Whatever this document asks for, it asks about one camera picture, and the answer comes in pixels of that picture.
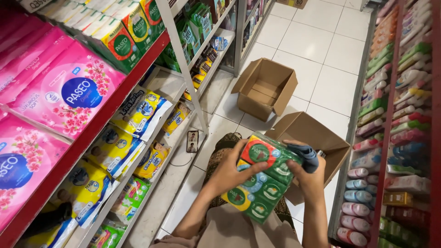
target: cardboard box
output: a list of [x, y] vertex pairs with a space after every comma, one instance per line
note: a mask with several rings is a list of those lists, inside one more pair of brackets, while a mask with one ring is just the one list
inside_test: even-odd
[[240, 110], [267, 122], [282, 115], [297, 84], [293, 69], [261, 58], [248, 65], [231, 93], [239, 92]]
[[285, 4], [298, 9], [303, 9], [308, 0], [277, 0], [280, 4]]
[[[322, 150], [326, 154], [323, 187], [328, 185], [351, 150], [349, 143], [305, 112], [287, 114], [265, 135], [279, 142], [284, 139], [296, 139], [307, 143], [314, 150]], [[294, 205], [304, 202], [298, 185], [294, 178], [294, 184], [291, 184], [285, 193], [285, 197]]]

